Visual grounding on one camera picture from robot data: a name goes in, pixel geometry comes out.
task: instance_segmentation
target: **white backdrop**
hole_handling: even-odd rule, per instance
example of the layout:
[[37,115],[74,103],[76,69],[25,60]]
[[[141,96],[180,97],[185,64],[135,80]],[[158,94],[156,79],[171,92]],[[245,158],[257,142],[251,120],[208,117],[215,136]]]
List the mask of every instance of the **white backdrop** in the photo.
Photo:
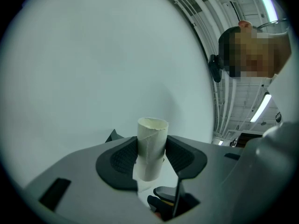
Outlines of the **white backdrop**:
[[0,52],[1,154],[22,187],[140,117],[212,140],[207,65],[168,0],[28,0]]

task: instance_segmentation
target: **white paper cup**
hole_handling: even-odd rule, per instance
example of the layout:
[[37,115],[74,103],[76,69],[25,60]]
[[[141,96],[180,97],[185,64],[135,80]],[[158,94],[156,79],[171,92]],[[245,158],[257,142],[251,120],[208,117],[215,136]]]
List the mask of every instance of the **white paper cup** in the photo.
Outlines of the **white paper cup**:
[[167,133],[168,123],[163,119],[140,118],[138,120],[136,171],[143,181],[149,182],[159,177]]

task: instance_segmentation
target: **white shirt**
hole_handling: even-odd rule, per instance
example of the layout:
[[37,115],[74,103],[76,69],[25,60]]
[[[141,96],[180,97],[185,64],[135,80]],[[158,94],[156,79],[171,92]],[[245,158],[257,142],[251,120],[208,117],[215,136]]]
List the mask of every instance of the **white shirt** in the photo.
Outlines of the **white shirt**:
[[299,122],[299,42],[288,29],[291,55],[280,73],[268,87],[284,122]]

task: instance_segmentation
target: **fluorescent light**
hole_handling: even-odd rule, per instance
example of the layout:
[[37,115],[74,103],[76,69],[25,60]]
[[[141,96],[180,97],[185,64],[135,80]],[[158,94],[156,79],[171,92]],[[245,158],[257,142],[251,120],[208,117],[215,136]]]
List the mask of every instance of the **fluorescent light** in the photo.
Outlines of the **fluorescent light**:
[[263,113],[263,110],[267,107],[267,104],[269,103],[270,99],[271,99],[270,94],[266,94],[264,96],[263,101],[262,101],[261,105],[259,106],[257,112],[255,113],[255,115],[250,120],[251,123],[254,123],[254,122],[257,121],[258,117],[260,117],[260,115]]
[[266,8],[270,22],[278,20],[274,5],[271,0],[262,0]]

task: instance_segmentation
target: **black slot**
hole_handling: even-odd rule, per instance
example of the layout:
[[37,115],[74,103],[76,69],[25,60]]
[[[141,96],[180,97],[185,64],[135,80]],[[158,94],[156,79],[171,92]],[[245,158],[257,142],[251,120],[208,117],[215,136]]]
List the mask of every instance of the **black slot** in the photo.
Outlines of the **black slot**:
[[230,158],[230,159],[234,159],[234,160],[239,160],[240,156],[237,154],[232,154],[232,153],[227,153],[224,155],[224,157]]
[[54,211],[70,183],[70,180],[57,178],[39,199],[39,202]]

